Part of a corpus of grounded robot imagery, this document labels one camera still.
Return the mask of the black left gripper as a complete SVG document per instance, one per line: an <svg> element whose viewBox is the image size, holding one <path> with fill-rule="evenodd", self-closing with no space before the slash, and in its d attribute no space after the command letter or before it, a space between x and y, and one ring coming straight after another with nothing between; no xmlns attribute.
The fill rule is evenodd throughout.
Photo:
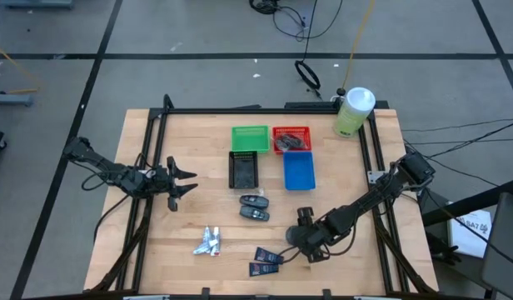
<svg viewBox="0 0 513 300"><path fill-rule="evenodd" d="M176 211L178 209L177 199L198 186L197 183L177 186L175 180L184 180L194 178L197 174L194 172L182 171L177 167L174 157L167 158L166 167L157 167L155 174L152 176L152 187L155 193L168 193L168 209Z"/></svg>

